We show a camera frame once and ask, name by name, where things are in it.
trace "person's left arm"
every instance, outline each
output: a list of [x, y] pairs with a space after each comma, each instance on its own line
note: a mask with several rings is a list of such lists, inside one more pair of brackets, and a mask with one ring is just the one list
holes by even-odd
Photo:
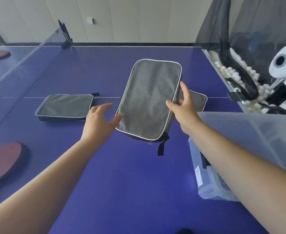
[[88, 161], [122, 119], [104, 118], [111, 104], [92, 107], [81, 139], [43, 172], [0, 204], [0, 233], [48, 233]]

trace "plastic storage box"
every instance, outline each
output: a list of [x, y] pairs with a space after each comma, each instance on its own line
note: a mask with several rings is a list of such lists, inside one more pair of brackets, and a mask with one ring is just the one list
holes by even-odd
[[[286, 169], [286, 115], [202, 112], [199, 116], [250, 152]], [[189, 139], [198, 193], [204, 199], [238, 201], [212, 166], [203, 168], [199, 149]]]

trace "table tennis robot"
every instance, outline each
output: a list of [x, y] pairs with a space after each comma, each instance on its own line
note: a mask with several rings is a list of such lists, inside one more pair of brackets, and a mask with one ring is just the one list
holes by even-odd
[[285, 114], [279, 109], [286, 110], [286, 46], [272, 60], [269, 73], [276, 80], [269, 88], [274, 89], [274, 92], [266, 98], [266, 101], [278, 107], [269, 107], [267, 113]]

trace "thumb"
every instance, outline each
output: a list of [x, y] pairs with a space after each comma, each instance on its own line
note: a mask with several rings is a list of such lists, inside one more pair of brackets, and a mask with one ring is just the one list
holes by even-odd
[[166, 101], [166, 105], [173, 112], [178, 108], [178, 105], [176, 105], [175, 103], [171, 101]]
[[109, 122], [113, 127], [119, 126], [119, 122], [121, 121], [123, 117], [122, 113], [118, 113], [117, 115], [114, 116], [114, 118]]

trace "hand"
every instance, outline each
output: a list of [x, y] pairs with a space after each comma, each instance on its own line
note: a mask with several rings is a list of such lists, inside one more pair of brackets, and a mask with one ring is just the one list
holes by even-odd
[[98, 143], [98, 146], [101, 146], [108, 140], [115, 127], [119, 126], [123, 116], [122, 114], [117, 114], [110, 122], [107, 122], [104, 118], [104, 113], [111, 106], [112, 104], [103, 104], [91, 108], [86, 117], [80, 141]]
[[180, 123], [183, 132], [190, 136], [193, 126], [202, 121], [196, 112], [195, 103], [192, 100], [188, 87], [182, 81], [180, 86], [184, 96], [184, 100], [179, 99], [180, 106], [170, 101], [167, 101], [166, 105], [174, 112], [175, 118]]

